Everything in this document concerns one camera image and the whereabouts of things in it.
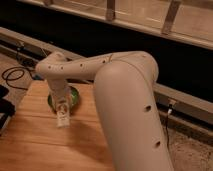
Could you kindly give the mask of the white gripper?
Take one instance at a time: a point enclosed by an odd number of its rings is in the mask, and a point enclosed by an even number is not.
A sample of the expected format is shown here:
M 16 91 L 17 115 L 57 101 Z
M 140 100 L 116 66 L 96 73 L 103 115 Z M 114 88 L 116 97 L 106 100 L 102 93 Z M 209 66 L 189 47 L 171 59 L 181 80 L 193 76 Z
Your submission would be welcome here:
M 48 86 L 55 103 L 71 102 L 70 87 L 65 79 L 49 79 Z

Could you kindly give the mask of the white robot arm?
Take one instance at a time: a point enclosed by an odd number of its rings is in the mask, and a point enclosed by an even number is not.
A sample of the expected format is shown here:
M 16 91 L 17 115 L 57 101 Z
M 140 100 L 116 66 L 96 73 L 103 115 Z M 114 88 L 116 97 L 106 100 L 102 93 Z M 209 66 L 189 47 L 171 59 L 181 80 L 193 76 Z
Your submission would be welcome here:
M 99 120 L 116 171 L 174 171 L 153 87 L 155 59 L 144 51 L 69 61 L 53 52 L 36 65 L 47 81 L 59 127 L 70 124 L 70 79 L 92 80 Z

